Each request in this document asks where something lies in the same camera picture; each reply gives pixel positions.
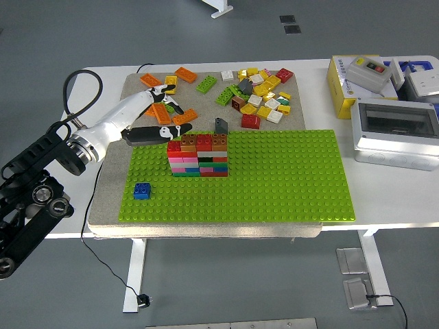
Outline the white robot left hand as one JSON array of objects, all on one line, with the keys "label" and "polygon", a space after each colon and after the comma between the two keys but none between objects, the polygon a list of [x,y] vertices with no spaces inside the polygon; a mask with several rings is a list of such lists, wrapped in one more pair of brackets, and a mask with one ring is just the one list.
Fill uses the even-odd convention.
[{"label": "white robot left hand", "polygon": [[125,140],[129,146],[158,145],[167,143],[192,129],[192,124],[174,126],[136,127],[132,124],[153,104],[160,101],[170,103],[182,114],[183,111],[165,92],[175,88],[160,85],[130,95],[120,101],[94,126],[76,131],[68,140],[68,146],[85,163],[99,162],[106,156],[109,144]]}]

